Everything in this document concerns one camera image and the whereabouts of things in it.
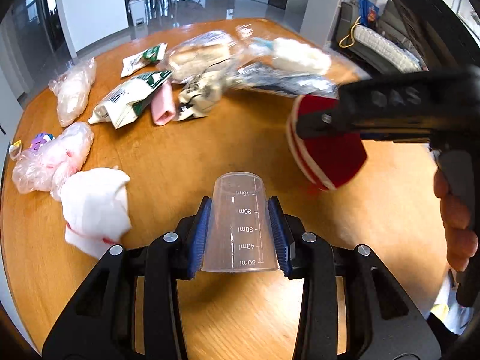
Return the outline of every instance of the screw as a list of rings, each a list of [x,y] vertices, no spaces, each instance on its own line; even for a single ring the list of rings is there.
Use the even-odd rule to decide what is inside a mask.
[[[367,245],[360,245],[357,247],[358,253],[360,253],[362,256],[370,256],[371,249]]]
[[[118,256],[122,252],[123,252],[123,247],[121,247],[121,245],[113,245],[110,248],[110,254],[112,256]]]
[[[322,115],[322,120],[327,124],[332,123],[332,117],[328,114],[323,114]]]
[[[166,233],[163,236],[163,240],[165,242],[175,242],[178,239],[178,234],[177,233]]]
[[[315,242],[317,240],[317,236],[314,233],[303,233],[301,235],[301,239],[303,239],[305,242]]]

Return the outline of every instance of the white cloth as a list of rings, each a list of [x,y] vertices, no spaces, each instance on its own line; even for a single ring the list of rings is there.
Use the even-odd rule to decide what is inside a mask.
[[[353,36],[356,41],[380,54],[402,73],[422,70],[418,60],[415,61],[410,53],[407,54],[405,50],[371,28],[356,26],[353,30]]]
[[[65,241],[100,259],[131,229],[126,183],[121,170],[95,168],[70,176],[60,197]]]

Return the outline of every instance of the finger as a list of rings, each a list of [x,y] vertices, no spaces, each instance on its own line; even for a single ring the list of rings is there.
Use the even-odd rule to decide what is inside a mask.
[[[463,230],[470,224],[469,209],[456,196],[448,194],[440,200],[440,214],[451,227]]]
[[[443,227],[448,251],[462,258],[473,257],[479,246],[477,235],[471,230],[454,228],[448,223],[444,223]]]
[[[433,177],[433,192],[438,198],[443,198],[448,194],[448,182],[443,172],[437,169],[435,176]]]
[[[458,272],[463,272],[469,265],[469,260],[465,257],[458,257],[456,254],[447,251],[447,261],[450,266]]]

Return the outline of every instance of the table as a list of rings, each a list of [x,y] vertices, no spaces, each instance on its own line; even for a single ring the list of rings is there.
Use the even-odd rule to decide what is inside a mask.
[[[234,33],[253,19],[193,24],[134,40],[97,58],[93,107],[121,82],[122,59],[160,42],[173,46],[213,29]],[[275,35],[300,39],[274,23]],[[334,59],[327,76],[337,83],[356,80],[351,67]],[[127,185],[133,229],[128,248],[151,243],[196,213],[215,180],[232,171],[258,174],[268,196],[277,195],[287,214],[333,245],[369,244],[421,308],[428,310],[446,268],[446,244],[439,203],[433,193],[435,164],[418,144],[364,142],[369,159],[348,185],[331,193],[314,191],[289,153],[285,123],[292,99],[229,91],[210,116],[164,127],[145,112],[114,130],[92,126],[92,149],[83,170],[119,166]],[[38,132],[59,135],[56,98],[48,89],[28,105],[15,139],[29,142]],[[1,246],[5,270],[20,318],[39,349],[63,307],[95,264],[64,241],[61,204],[48,193],[20,195],[6,168],[1,201]],[[178,283],[181,315],[191,359],[291,359],[302,296],[302,281],[281,271],[258,274],[198,273]],[[137,303],[141,311],[142,303]],[[340,313],[344,320],[345,313]],[[141,328],[141,315],[136,318]],[[340,324],[340,349],[345,325]],[[142,351],[142,340],[137,350]]]

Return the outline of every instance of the measuring cup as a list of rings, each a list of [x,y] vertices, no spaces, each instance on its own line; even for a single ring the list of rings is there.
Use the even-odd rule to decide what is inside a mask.
[[[278,269],[263,181],[233,172],[215,181],[202,271]]]

